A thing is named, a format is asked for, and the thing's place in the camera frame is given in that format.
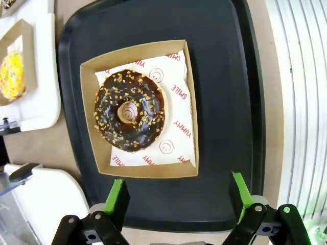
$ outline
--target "donut hole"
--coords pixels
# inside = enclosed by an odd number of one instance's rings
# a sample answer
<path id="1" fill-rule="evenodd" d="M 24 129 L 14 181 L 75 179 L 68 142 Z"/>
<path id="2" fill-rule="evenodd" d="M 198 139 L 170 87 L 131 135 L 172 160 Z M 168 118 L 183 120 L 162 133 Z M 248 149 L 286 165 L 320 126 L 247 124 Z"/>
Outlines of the donut hole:
<path id="1" fill-rule="evenodd" d="M 118 118 L 125 124 L 131 124 L 137 118 L 137 106 L 130 101 L 124 102 L 118 108 Z"/>

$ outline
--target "beige table surface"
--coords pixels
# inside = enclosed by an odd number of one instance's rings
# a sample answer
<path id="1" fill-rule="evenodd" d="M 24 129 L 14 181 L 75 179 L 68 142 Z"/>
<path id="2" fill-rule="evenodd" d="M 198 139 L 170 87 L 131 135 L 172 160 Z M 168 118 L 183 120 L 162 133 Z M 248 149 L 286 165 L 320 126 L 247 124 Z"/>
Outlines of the beige table surface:
<path id="1" fill-rule="evenodd" d="M 56 37 L 69 17 L 93 0 L 55 0 Z M 281 178 L 283 154 L 283 108 L 277 55 L 265 1 L 248 0 L 256 40 L 259 47 L 266 110 L 266 169 L 264 196 L 271 206 L 277 205 Z M 21 132 L 5 136 L 7 152 L 12 163 L 37 162 L 44 167 L 59 168 L 67 171 L 79 180 L 79 171 L 75 163 L 66 121 L 61 110 L 58 122 L 49 129 Z M 151 242 L 182 243 L 187 241 L 206 241 L 221 244 L 228 233 L 167 235 L 161 232 L 125 229 L 123 234 L 132 244 Z"/>

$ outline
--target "chocolate donut with sprinkles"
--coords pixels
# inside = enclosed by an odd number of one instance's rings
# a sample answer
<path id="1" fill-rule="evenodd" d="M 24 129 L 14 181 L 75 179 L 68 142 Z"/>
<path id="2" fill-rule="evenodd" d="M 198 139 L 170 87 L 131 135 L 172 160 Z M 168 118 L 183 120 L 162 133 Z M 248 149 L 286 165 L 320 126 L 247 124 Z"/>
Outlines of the chocolate donut with sprinkles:
<path id="1" fill-rule="evenodd" d="M 112 74 L 96 93 L 95 128 L 123 151 L 136 152 L 157 140 L 167 113 L 164 91 L 152 79 L 134 70 Z"/>

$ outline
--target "donut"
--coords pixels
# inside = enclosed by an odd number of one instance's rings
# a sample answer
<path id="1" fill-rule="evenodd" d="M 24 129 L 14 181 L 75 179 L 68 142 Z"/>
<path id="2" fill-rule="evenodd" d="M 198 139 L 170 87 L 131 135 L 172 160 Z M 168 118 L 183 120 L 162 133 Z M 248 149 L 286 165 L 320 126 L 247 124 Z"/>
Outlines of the donut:
<path id="1" fill-rule="evenodd" d="M 16 51 L 11 51 L 1 64 L 0 90 L 9 100 L 20 97 L 25 91 L 24 66 Z"/>
<path id="2" fill-rule="evenodd" d="M 162 132 L 168 105 L 160 86 L 134 70 L 109 76 L 96 93 L 95 128 L 114 147 L 145 149 Z"/>
<path id="3" fill-rule="evenodd" d="M 15 2 L 16 0 L 3 0 L 4 9 L 9 9 Z"/>

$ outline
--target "green tape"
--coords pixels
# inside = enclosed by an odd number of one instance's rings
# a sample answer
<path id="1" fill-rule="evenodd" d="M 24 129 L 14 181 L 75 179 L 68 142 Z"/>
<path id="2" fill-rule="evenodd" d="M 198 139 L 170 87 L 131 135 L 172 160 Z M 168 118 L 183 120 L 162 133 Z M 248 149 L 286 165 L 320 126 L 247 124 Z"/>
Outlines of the green tape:
<path id="1" fill-rule="evenodd" d="M 123 180 L 114 181 L 109 196 L 107 198 L 107 201 L 103 208 L 103 212 L 105 212 L 106 214 L 111 215 L 113 213 L 114 206 L 116 204 L 122 185 L 123 185 Z"/>
<path id="2" fill-rule="evenodd" d="M 233 177 L 235 179 L 235 182 L 239 188 L 240 191 L 240 196 L 241 196 L 241 200 L 243 203 L 243 208 L 242 208 L 242 212 L 240 215 L 240 219 L 238 221 L 238 224 L 241 222 L 241 220 L 243 219 L 243 216 L 245 214 L 245 210 L 250 207 L 253 204 L 253 200 L 251 197 L 251 194 L 244 182 L 244 179 L 242 177 L 241 173 L 233 173 Z"/>

